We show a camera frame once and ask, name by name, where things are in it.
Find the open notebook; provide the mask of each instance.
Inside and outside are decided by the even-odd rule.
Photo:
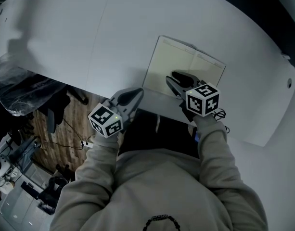
[[[166,84],[166,76],[170,76],[172,71],[184,71],[217,86],[224,68],[225,64],[214,58],[184,43],[160,36],[143,86],[175,97]]]

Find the floor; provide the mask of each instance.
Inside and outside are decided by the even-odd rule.
[[[74,128],[82,140],[86,141],[95,134],[87,116],[99,102],[103,101],[103,97],[89,92],[84,93],[89,99],[86,106],[68,94],[71,102],[65,108],[64,119]],[[75,171],[84,162],[87,148],[84,147],[81,150],[79,137],[65,121],[57,126],[54,134],[51,134],[47,132],[47,117],[41,112],[35,111],[31,124],[34,126],[34,133],[40,137],[42,142],[41,149],[33,156],[36,163],[54,172],[57,164],[62,167],[68,164],[70,169]]]

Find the black cable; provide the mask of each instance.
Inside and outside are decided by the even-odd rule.
[[[94,134],[90,135],[87,139],[86,139],[86,142],[89,141],[89,139],[93,136]]]
[[[174,223],[174,226],[175,226],[175,229],[177,229],[178,231],[180,231],[180,225],[178,224],[178,222],[172,216],[168,216],[168,215],[160,215],[160,216],[152,217],[145,224],[145,227],[143,228],[143,231],[147,231],[148,226],[153,221],[161,221],[161,220],[165,220],[165,219],[169,219],[171,222],[173,222]]]
[[[83,149],[83,146],[82,146],[82,148],[76,148],[76,147],[73,147],[73,146],[70,146],[70,145],[61,145],[61,144],[56,143],[56,142],[48,142],[48,141],[45,141],[43,143],[46,143],[46,144],[57,144],[58,146],[61,146],[61,147],[69,147],[69,148],[73,148],[73,149],[76,149],[76,150],[82,150]]]
[[[0,177],[0,179],[1,178],[4,178],[4,180],[5,180],[4,184],[0,186],[0,187],[3,187],[6,184],[6,176]]]
[[[30,144],[33,142],[35,140],[35,138],[27,145],[27,147],[19,154],[20,156],[23,154],[23,152],[25,152],[26,150],[27,150],[27,148],[30,146]],[[5,175],[3,176],[3,177],[0,177],[0,179],[2,179],[2,178],[4,178],[5,179],[5,181],[6,181],[6,176],[7,175],[9,175],[9,174],[11,174],[12,172],[13,172],[13,170],[19,165],[19,162],[23,159],[23,157],[22,158],[20,158],[20,160],[18,161],[18,159],[16,160],[16,165],[12,168],[12,169],[10,169],[10,170],[8,170],[6,173],[5,173]]]
[[[224,109],[220,109],[221,111],[219,111],[219,112],[214,112],[214,113],[212,113],[212,115],[214,116],[214,119],[216,120],[216,121],[219,121],[219,120],[221,120],[221,119],[224,119],[225,118],[225,116],[226,116],[226,112],[224,111]],[[226,133],[230,133],[230,128],[229,127],[227,127],[227,126],[225,126],[225,129],[226,129]]]
[[[226,113],[225,113],[224,109],[220,109],[220,110],[221,111],[219,111],[219,112],[212,113],[212,115],[214,116],[214,119],[216,119],[216,121],[224,119],[225,116],[226,116]]]
[[[34,138],[31,140],[31,142],[25,147],[25,149],[24,149],[23,151],[21,151],[21,153],[18,155],[18,158],[23,154],[23,152],[26,151],[26,149],[31,145],[32,142],[35,141],[36,138],[37,138],[37,137],[34,137]]]
[[[75,132],[75,134],[79,137],[80,141],[82,142],[81,137],[79,136],[79,134],[76,132],[76,130],[63,118],[64,122],[67,123],[68,126],[70,126],[72,128],[72,130]]]
[[[11,152],[11,148],[9,147],[9,144],[7,144],[7,147],[5,147],[4,150],[0,152],[0,155],[1,155],[1,154],[2,154],[7,148],[9,148],[9,153],[10,153],[10,152]]]
[[[22,169],[22,167],[21,167],[20,165],[18,165],[18,166],[21,168],[21,176],[22,176],[22,175],[23,175],[23,169]],[[19,176],[19,177],[14,181],[14,183],[16,183],[17,180],[19,180],[21,176]]]

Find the sleeve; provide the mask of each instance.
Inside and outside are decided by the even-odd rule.
[[[234,231],[268,230],[258,195],[243,183],[227,144],[226,128],[212,116],[194,118],[201,159],[200,182],[224,204]]]
[[[113,174],[118,151],[117,135],[108,139],[97,134],[95,145],[76,170],[76,180],[61,193],[50,230],[80,230],[112,195]]]

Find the desk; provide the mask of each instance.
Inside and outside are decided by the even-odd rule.
[[[268,142],[295,90],[295,69],[276,44],[225,0],[7,0],[2,8],[0,56],[20,52],[20,66],[105,97],[142,86],[160,35],[195,45],[227,65],[218,84],[224,123],[249,143]],[[179,103],[147,90],[140,108],[187,122]]]

